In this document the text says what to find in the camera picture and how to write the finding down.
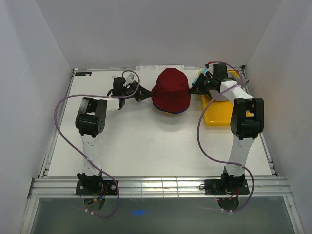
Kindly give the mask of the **white bucket hat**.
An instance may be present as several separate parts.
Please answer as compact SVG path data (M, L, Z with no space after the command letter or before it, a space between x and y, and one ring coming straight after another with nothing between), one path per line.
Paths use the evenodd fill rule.
M217 90L209 90L209 93L210 93L210 99L214 99L214 101L217 101L217 102L230 101L228 99L228 94L229 94L228 91L221 95L220 95L220 92Z

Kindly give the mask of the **teal hat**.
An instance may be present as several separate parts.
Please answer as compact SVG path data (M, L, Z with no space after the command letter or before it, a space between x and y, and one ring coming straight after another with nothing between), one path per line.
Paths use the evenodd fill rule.
M195 84L197 83L197 81L198 81L198 79L199 79L199 77L200 77L201 75L202 75L202 74L200 73L200 74L196 77L196 79L192 82L192 86L195 85Z

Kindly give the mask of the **blue bucket hat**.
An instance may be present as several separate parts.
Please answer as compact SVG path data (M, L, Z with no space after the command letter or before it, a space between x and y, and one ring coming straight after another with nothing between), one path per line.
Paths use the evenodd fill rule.
M172 112L172 111L163 110L163 109L157 107L156 105L153 105L153 106L154 106L156 109L158 109L158 110L160 110L160 111L162 111L162 112L169 113L169 114L174 114L174 115L175 115L175 114L181 114L181 113L187 111L187 109L185 109L185 110L178 111L178 112Z

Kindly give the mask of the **dark red bucket hat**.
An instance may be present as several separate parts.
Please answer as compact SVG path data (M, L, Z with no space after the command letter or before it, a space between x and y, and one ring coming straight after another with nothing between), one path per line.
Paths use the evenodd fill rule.
M160 73L152 89L153 105L172 112L185 110L191 103L189 89L187 76L182 71L166 68Z

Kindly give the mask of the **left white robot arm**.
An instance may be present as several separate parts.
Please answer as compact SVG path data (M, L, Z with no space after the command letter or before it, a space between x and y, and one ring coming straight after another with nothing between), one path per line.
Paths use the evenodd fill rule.
M83 172L77 176L91 194L98 195L103 190L102 172L98 170L100 163L94 148L104 130L107 112L120 110L126 99L134 98L141 102L153 94L129 75L128 78L114 78L113 88L108 92L108 97L82 99L75 125L82 140L84 167Z

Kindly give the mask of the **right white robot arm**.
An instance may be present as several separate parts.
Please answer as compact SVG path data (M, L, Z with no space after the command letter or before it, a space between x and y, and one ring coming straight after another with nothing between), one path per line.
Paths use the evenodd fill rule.
M250 148L264 129L264 100L244 90L247 82L242 75L239 75L239 79L230 78L227 73L229 66L221 61L208 62L189 90L190 94L201 95L210 90L217 91L217 98L224 96L233 105L230 121L233 144L217 184L227 194L244 186L245 164Z

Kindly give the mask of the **yellow plastic tray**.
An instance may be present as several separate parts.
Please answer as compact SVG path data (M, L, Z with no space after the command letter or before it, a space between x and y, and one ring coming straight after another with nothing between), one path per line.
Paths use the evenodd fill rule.
M198 74L202 74L200 78L204 77L205 69ZM229 126L234 100L238 98L251 100L253 97L249 95L238 83L239 74L234 70L226 70L225 72L214 72L214 77L222 78L220 86L220 95L229 92L228 99L230 101L217 102L214 99L210 99L210 93L206 95L200 95L202 100L202 107L208 109L204 113L204 122L208 126Z

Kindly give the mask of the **blue label sticker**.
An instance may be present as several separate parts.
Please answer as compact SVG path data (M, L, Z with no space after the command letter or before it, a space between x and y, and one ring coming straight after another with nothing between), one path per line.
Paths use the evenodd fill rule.
M91 76L92 72L75 72L75 76Z

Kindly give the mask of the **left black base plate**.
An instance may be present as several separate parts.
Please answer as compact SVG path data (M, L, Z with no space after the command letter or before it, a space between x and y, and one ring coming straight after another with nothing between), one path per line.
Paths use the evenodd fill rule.
M117 187L112 180L103 180L102 182L96 182L95 185L77 182L75 191L77 196L115 196L117 195Z

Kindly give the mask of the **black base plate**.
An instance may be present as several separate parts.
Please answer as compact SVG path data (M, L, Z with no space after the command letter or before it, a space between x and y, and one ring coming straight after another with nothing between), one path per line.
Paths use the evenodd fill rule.
M198 187L204 190L206 195L249 195L250 190L245 180L242 185L226 185L221 182L221 179L206 179Z
M103 180L102 182L96 182L95 185L77 182L75 191L77 196L115 196L117 195L117 187L112 180Z

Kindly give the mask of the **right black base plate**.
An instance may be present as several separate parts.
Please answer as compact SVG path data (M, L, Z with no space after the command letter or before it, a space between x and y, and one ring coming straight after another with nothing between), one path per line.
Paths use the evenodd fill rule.
M245 180L242 185L226 185L221 182L221 179L206 179L198 187L204 190L206 195L249 195L250 190Z

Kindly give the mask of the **aluminium front rail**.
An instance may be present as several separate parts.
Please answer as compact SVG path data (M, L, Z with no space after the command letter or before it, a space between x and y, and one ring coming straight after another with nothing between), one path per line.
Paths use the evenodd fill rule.
M200 177L163 178L119 178L121 198L195 198L205 197L204 179ZM34 179L29 198L87 197L76 195L83 187L74 178ZM292 196L288 181L284 177L257 176L254 179L252 197Z

